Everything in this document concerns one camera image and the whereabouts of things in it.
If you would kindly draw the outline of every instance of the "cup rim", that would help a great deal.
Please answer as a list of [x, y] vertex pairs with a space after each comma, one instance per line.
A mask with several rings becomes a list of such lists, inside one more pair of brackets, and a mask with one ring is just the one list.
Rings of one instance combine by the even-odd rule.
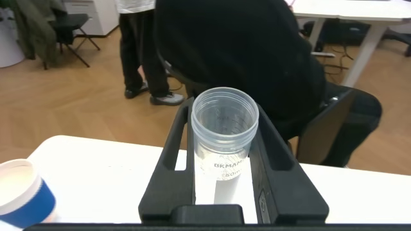
[[197, 96], [196, 99], [200, 99], [200, 97], [203, 97], [205, 94], [210, 93], [210, 92], [212, 92], [212, 91], [215, 91], [215, 90], [224, 90], [224, 89], [229, 89], [229, 90], [233, 90], [233, 91], [235, 91], [235, 92], [238, 92], [238, 93], [242, 94], [244, 97], [246, 97], [249, 101], [254, 102], [254, 103], [252, 103], [251, 106], [252, 106], [252, 107], [254, 108], [254, 110], [257, 112], [257, 118], [256, 118], [256, 121], [254, 122], [254, 124], [253, 124], [249, 129], [247, 129], [246, 131], [241, 132], [241, 133], [239, 133], [239, 134], [233, 134], [233, 135], [224, 135], [224, 134], [216, 133], [216, 132], [213, 132], [213, 131], [207, 129], [204, 125], [202, 125], [202, 124], [200, 123], [200, 121], [197, 119], [197, 116], [194, 115], [194, 111], [195, 111], [195, 108], [196, 108], [196, 106], [197, 106], [196, 101], [194, 101], [194, 103], [193, 103], [193, 108], [192, 108], [192, 110], [191, 110], [191, 118], [195, 120], [196, 126], [201, 127], [201, 129], [202, 129], [203, 131], [205, 131], [206, 133], [209, 133], [209, 134], [211, 134], [211, 135], [215, 135], [215, 136], [217, 136], [217, 137], [224, 137], [224, 138], [236, 138], [236, 137], [241, 137], [244, 133], [250, 132], [251, 130], [255, 129], [255, 127], [258, 125], [259, 110], [258, 110], [257, 103], [251, 98], [251, 96], [249, 96], [247, 93], [243, 92], [242, 90], [238, 90], [238, 89], [235, 89], [235, 88], [232, 88], [232, 87], [215, 87], [215, 88], [208, 89], [208, 90], [202, 92], [200, 95]]
[[21, 194], [15, 195], [13, 199], [6, 201], [4, 204], [0, 204], [0, 215], [2, 214], [2, 210], [7, 210], [8, 206], [10, 204], [16, 203], [20, 198], [22, 198], [30, 189], [30, 187], [33, 186], [33, 184], [37, 180], [37, 172], [35, 168], [33, 167], [33, 164], [27, 160], [27, 159], [15, 159], [15, 160], [9, 160], [6, 162], [3, 162], [0, 164], [0, 177], [1, 177], [1, 172], [5, 169], [10, 169], [11, 167], [18, 167], [18, 166], [27, 166], [30, 167], [32, 170], [31, 174], [31, 180], [30, 182], [24, 187], [24, 191]]

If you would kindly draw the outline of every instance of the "container rim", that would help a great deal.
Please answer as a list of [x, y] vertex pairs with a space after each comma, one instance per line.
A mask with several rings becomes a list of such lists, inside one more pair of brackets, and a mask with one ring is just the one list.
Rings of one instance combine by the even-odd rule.
[[200, 121], [198, 121], [197, 117], [194, 115], [194, 112], [195, 112], [195, 109], [196, 109], [196, 106], [197, 106], [197, 103], [198, 103], [197, 100], [194, 100], [193, 108], [192, 108], [192, 110], [191, 110], [191, 118], [195, 120], [195, 124], [196, 124], [195, 126], [201, 127], [201, 129], [203, 129], [203, 131], [205, 131], [206, 133], [210, 133], [211, 135], [215, 135], [215, 136], [218, 136], [218, 137], [225, 137], [225, 138], [236, 138], [236, 137], [240, 137], [240, 136], [242, 136], [244, 133], [247, 133], [247, 132], [255, 129], [255, 126], [257, 126], [257, 124], [258, 124], [258, 119], [259, 119], [258, 106], [257, 106], [257, 103], [251, 98], [251, 96], [249, 96], [247, 93], [243, 92], [242, 90], [238, 90], [238, 89], [235, 89], [235, 88], [232, 88], [232, 87], [215, 87], [215, 88], [208, 89], [208, 90], [204, 91], [203, 93], [201, 93], [200, 95], [198, 95], [196, 99], [201, 99], [202, 97], [204, 97], [204, 95], [206, 95], [206, 94], [208, 94], [208, 93], [210, 93], [210, 92], [212, 92], [212, 91], [224, 90], [224, 89], [233, 90], [234, 92], [240, 93], [240, 94], [241, 94], [243, 97], [245, 97], [247, 100], [253, 102], [253, 103], [251, 103], [251, 107], [257, 112], [257, 113], [256, 113], [257, 116], [256, 116], [256, 120], [254, 121], [254, 124], [253, 124], [249, 129], [245, 130], [244, 132], [241, 132], [241, 133], [239, 133], [239, 134], [234, 134], [234, 135], [224, 135], [224, 134], [220, 134], [220, 133], [213, 132], [213, 131], [207, 129], [205, 126], [203, 126], [203, 125], [200, 123]]
[[33, 164], [27, 159], [9, 160], [0, 164], [0, 172], [13, 167], [24, 166], [31, 169], [30, 182], [24, 186], [21, 194], [15, 195], [10, 201], [0, 204], [0, 215], [8, 214], [26, 204], [36, 193], [41, 184], [41, 177]]

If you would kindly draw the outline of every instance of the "white shirt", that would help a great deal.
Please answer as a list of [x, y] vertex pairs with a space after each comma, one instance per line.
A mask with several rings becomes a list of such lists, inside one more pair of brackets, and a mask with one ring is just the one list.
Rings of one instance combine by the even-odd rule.
[[153, 10], [155, 0], [116, 0], [119, 13], [138, 13]]

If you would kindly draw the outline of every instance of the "paper cup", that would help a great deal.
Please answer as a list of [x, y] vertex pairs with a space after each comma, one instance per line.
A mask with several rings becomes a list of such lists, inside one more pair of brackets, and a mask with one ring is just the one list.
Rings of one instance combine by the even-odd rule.
[[28, 160], [0, 164], [0, 220], [19, 228], [52, 221], [56, 199]]

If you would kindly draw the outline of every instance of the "shoe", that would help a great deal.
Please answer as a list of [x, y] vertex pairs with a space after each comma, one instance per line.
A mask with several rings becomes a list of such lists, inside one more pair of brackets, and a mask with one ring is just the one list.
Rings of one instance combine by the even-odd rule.
[[140, 93], [145, 92], [145, 91], [148, 91], [148, 84], [144, 81], [143, 86], [141, 86], [141, 88], [138, 90], [126, 88], [126, 91], [124, 91], [124, 96], [127, 99], [132, 99], [138, 96]]
[[174, 94], [172, 92], [167, 93], [166, 97], [151, 97], [150, 102], [153, 105], [168, 105], [177, 106], [182, 104], [184, 101], [184, 96], [180, 94]]

